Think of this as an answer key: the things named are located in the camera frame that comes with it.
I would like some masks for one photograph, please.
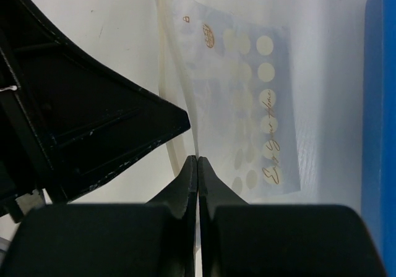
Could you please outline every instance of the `white surface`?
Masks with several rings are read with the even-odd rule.
[[[95,59],[157,93],[154,0],[33,0]],[[359,211],[366,0],[196,0],[290,28],[301,191],[266,202],[339,203]],[[78,202],[144,202],[169,183],[164,146]],[[0,236],[14,225],[0,222]]]

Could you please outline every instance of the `translucent plastic bag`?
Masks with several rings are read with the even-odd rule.
[[[287,29],[192,0],[157,0],[157,9],[160,94],[180,106],[185,101],[196,155],[247,201],[299,190]],[[175,172],[185,144],[168,144]]]

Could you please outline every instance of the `brown logo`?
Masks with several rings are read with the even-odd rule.
[[[210,29],[210,27],[206,24],[203,24],[202,29],[205,35],[206,46],[212,48],[215,46],[215,36],[213,35],[212,29]]]

